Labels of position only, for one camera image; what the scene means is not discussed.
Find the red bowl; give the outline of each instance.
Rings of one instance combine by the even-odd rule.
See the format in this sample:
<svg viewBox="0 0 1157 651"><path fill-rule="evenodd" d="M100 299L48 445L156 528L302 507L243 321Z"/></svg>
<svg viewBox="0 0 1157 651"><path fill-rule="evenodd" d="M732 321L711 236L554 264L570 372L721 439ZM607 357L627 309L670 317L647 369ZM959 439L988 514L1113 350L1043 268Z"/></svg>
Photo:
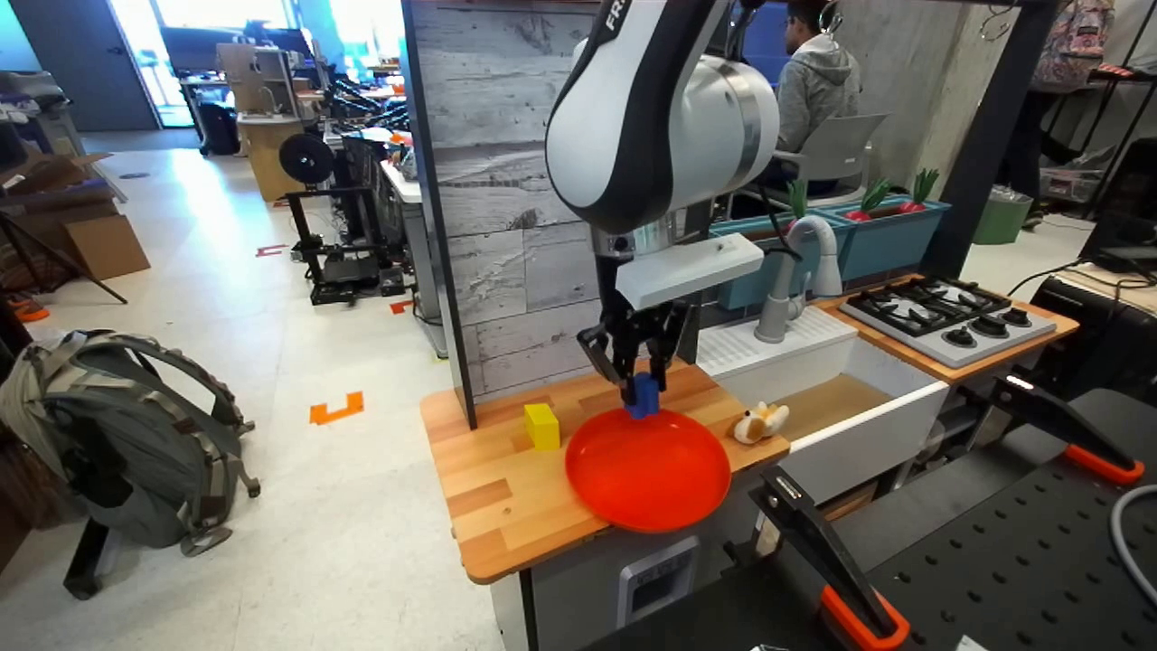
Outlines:
<svg viewBox="0 0 1157 651"><path fill-rule="evenodd" d="M614 407L574 429L567 479L596 516L656 534L717 514L731 464L718 439L680 412L631 419Z"/></svg>

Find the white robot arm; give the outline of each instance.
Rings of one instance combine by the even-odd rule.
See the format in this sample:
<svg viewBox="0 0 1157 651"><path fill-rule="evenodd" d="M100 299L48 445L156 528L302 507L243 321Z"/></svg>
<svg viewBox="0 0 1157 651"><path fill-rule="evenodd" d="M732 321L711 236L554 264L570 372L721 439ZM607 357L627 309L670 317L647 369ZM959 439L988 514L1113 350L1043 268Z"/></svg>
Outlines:
<svg viewBox="0 0 1157 651"><path fill-rule="evenodd" d="M594 229L635 231L770 164L770 84L703 55L726 2L605 0L544 131L554 190Z"/></svg>
<svg viewBox="0 0 1157 651"><path fill-rule="evenodd" d="M549 183L596 231L605 317L579 344L627 405L639 344L665 387L685 317L671 299L761 264L739 236L671 245L674 215L761 172L780 127L754 67L703 55L726 2L605 0L544 131ZM758 2L743 0L736 37Z"/></svg>

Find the gray backpack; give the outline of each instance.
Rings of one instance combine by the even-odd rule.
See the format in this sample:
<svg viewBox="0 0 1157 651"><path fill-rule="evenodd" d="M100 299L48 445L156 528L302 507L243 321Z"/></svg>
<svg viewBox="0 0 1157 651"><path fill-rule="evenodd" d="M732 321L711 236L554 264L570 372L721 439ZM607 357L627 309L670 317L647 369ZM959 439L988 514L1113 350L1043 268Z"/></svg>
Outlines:
<svg viewBox="0 0 1157 651"><path fill-rule="evenodd" d="M204 391L209 405L173 385ZM83 509L145 546L202 552L225 541L235 485L250 498L230 391L179 350L126 333L71 333L26 348L0 387L2 424L71 489Z"/></svg>

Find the wheel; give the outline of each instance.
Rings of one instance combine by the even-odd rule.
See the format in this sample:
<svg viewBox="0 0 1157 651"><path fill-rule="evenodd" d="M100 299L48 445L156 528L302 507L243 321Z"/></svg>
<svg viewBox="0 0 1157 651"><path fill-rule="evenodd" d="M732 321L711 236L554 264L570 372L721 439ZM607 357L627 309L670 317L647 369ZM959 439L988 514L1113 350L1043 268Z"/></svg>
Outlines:
<svg viewBox="0 0 1157 651"><path fill-rule="evenodd" d="M95 575L68 575L65 577L65 591L77 596L77 599L91 599L100 592L100 581Z"/></svg>

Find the sink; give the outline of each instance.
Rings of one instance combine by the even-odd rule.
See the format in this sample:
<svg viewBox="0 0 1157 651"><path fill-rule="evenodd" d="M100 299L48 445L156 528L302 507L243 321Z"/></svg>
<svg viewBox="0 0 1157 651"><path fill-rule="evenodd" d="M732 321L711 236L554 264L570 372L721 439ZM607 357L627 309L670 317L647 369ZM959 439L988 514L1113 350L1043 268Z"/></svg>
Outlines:
<svg viewBox="0 0 1157 651"><path fill-rule="evenodd" d="M697 366L743 405L791 405L780 429L791 452L780 467L815 504L926 450L946 385L872 348L815 309L795 317L784 344L761 344L750 329L754 321L700 329Z"/></svg>

